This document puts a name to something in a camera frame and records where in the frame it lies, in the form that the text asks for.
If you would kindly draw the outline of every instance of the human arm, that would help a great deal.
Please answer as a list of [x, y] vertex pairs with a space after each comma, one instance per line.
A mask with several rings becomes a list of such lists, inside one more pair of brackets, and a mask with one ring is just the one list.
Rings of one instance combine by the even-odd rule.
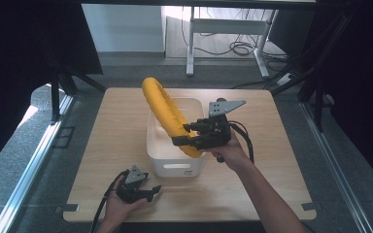
[[233, 130], [228, 144], [205, 151], [211, 152], [215, 157], [222, 156], [225, 164], [238, 175], [266, 232], [305, 232], [289, 205], [249, 160]]
[[97, 233], [114, 232], [134, 210], [147, 203], [147, 198], [138, 200], [132, 204], [127, 204], [120, 200], [120, 198], [115, 193], [115, 190], [117, 189], [119, 183], [122, 182], [122, 180], [123, 177], [120, 177], [117, 180], [113, 190], [108, 196], [105, 216], [97, 230]]

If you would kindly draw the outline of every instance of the wooden table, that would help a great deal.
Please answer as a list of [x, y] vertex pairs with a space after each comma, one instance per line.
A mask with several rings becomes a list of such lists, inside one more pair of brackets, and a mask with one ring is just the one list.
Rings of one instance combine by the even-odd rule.
[[[166, 89], [169, 95], [193, 97], [208, 103], [222, 97], [247, 100], [227, 114], [243, 123], [254, 144], [255, 164], [301, 219], [313, 219], [316, 211], [304, 211], [311, 203], [274, 100], [266, 90]], [[195, 178], [160, 178], [147, 154], [150, 107], [140, 88], [107, 90], [94, 123], [85, 154], [67, 204], [76, 212], [64, 212], [68, 221], [92, 221], [99, 202], [114, 177], [136, 164], [150, 173], [144, 189], [161, 184], [152, 203], [131, 215], [128, 222], [257, 220], [259, 216], [235, 173], [205, 154], [201, 174]], [[245, 141], [238, 136], [246, 148]]]

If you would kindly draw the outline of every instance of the human hand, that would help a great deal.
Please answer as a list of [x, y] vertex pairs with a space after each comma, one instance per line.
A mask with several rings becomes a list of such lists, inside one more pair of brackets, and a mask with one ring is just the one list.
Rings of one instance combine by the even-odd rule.
[[105, 217], [102, 220], [98, 233], [114, 232], [114, 230], [123, 223], [126, 218], [136, 209], [147, 203], [147, 198], [140, 199], [132, 204], [127, 204], [120, 200], [115, 190], [117, 190], [120, 182], [123, 181], [124, 176], [121, 176], [114, 184], [111, 190], [105, 210]]
[[233, 129], [231, 129], [231, 140], [226, 145], [202, 151], [211, 152], [213, 157], [216, 158], [223, 157], [225, 164], [233, 171], [236, 171], [245, 163], [251, 162], [242, 149]]

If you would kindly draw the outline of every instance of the white basket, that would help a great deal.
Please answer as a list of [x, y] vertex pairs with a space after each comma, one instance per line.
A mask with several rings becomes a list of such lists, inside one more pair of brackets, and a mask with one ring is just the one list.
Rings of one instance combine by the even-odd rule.
[[[173, 98], [188, 122], [204, 117], [202, 104], [194, 98]], [[196, 177], [201, 171], [202, 156], [192, 158], [172, 144], [153, 112], [150, 112], [147, 151], [159, 177]]]

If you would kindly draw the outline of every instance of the white wall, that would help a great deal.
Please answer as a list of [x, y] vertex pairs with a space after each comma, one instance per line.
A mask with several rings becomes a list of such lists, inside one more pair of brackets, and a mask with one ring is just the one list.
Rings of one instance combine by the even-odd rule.
[[162, 51], [160, 6], [83, 4], [97, 51]]

